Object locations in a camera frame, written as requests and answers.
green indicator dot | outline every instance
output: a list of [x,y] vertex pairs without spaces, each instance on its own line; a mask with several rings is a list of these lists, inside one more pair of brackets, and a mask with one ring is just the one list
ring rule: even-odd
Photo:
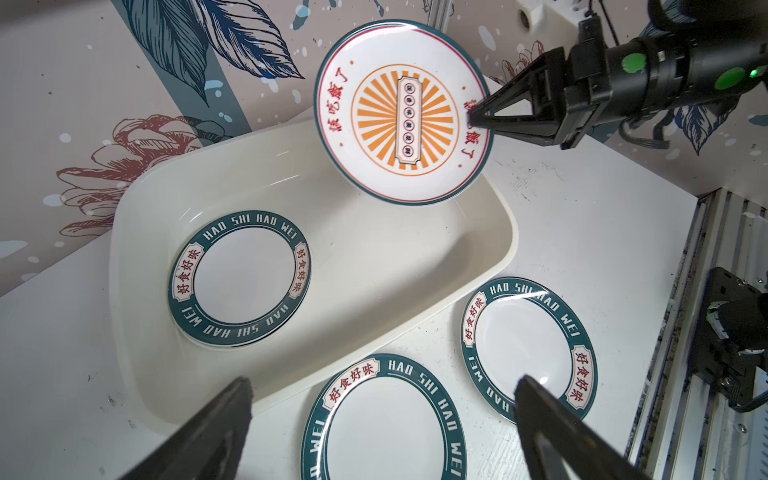
[[734,67],[725,70],[720,77],[715,80],[715,90],[725,90],[738,84],[744,79],[746,71],[741,67]]
[[637,73],[645,68],[645,55],[641,53],[630,53],[621,59],[621,67],[627,73]]

robotic arm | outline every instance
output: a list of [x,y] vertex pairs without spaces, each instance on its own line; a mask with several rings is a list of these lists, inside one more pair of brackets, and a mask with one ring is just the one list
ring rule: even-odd
[[[705,105],[715,112],[733,110],[742,94],[763,82],[768,88],[768,0],[681,0],[680,10],[695,22],[672,22],[660,0],[649,0],[648,14],[667,34],[637,37],[608,48],[601,22],[579,22],[578,43],[568,59],[562,47],[536,58],[501,90],[469,114],[476,127],[539,145],[573,148],[594,125],[621,121],[628,142],[668,148],[663,127],[672,109]],[[527,99],[530,115],[497,116]],[[654,138],[635,138],[636,128],[660,111]]]

ceramic plate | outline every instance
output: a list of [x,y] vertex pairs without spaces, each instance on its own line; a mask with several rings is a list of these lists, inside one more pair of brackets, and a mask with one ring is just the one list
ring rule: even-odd
[[515,421],[523,375],[537,379],[583,419],[598,390],[598,366],[584,326],[562,298],[531,280],[506,276],[472,295],[461,325],[462,353],[475,386]]
[[451,397],[404,356],[371,355],[331,378],[306,423],[302,480],[447,480],[466,478],[466,468]]
[[336,166],[394,204],[429,205],[464,190],[491,149],[491,131],[469,127],[488,94],[479,70],[426,25],[374,22],[339,40],[315,87],[315,118]]
[[310,249],[299,227],[272,212],[236,212],[203,227],[181,249],[168,303],[192,340],[242,346],[296,312],[310,273]]

white tray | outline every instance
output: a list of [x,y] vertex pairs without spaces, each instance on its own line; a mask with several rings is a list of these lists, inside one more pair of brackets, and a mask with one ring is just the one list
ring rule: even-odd
[[[246,349],[206,349],[174,325],[166,288],[180,247],[238,210],[291,219],[312,249],[302,306]],[[159,165],[123,196],[110,253],[118,361],[144,421],[170,433],[238,375],[254,413],[329,378],[507,266],[517,224],[482,175],[454,200],[388,204],[326,156],[313,121],[225,141]]]

wallpaper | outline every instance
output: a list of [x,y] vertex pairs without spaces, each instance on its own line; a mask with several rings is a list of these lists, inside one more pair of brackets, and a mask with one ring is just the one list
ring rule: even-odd
[[[16,2],[0,18],[0,295],[108,231],[147,169],[309,108],[342,35],[382,18],[426,23],[430,1]],[[646,28],[645,2],[606,3],[621,41]],[[502,0],[456,2],[448,34],[499,83],[557,46]],[[767,119],[755,90],[721,117],[679,109],[668,151],[623,144],[615,125],[591,134],[692,193],[724,185],[765,205],[750,192],[768,186]]]

